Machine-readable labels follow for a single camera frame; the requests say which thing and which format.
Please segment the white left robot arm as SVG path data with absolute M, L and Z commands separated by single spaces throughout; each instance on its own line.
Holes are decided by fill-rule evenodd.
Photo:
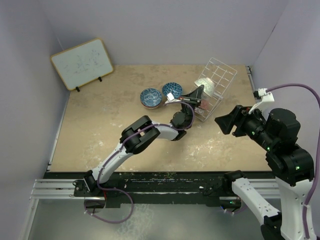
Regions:
M 202 84 L 178 99 L 167 95 L 165 105 L 181 104 L 181 110 L 173 115 L 169 124 L 154 122 L 144 115 L 125 128 L 112 153 L 97 167 L 84 174 L 85 190 L 91 196 L 101 194 L 103 183 L 110 179 L 112 173 L 128 158 L 142 153 L 154 140 L 178 141 L 184 137 L 195 120 L 195 108 L 201 105 L 204 88 Z

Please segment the orange floral pattern bowl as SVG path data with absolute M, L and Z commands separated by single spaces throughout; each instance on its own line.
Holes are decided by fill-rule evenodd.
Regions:
M 203 99 L 200 104 L 200 108 L 204 110 L 209 110 L 211 108 L 211 104 L 209 101 Z

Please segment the white bowl maroon pattern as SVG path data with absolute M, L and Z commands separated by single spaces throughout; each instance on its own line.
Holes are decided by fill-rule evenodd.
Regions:
M 201 116 L 203 116 L 203 117 L 206 115 L 206 110 L 203 109 L 203 108 L 196 107 L 194 111 L 195 111 L 198 115 L 201 115 Z

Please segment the white bowl green pattern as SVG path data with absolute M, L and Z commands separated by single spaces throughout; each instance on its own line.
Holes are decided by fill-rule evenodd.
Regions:
M 208 77 L 202 77 L 197 79 L 195 82 L 196 86 L 204 86 L 204 92 L 210 96 L 213 97 L 214 93 L 215 93 L 215 83 Z

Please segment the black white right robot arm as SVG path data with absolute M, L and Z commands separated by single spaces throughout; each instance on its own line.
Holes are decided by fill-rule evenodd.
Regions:
M 281 210 L 273 207 L 250 185 L 242 171 L 224 175 L 222 190 L 237 195 L 252 211 L 266 240 L 317 240 L 311 209 L 305 203 L 315 178 L 312 156 L 297 143 L 300 123 L 288 109 L 274 108 L 268 118 L 259 109 L 236 105 L 226 115 L 215 118 L 223 134 L 248 136 L 265 151 L 265 159 L 275 176 Z

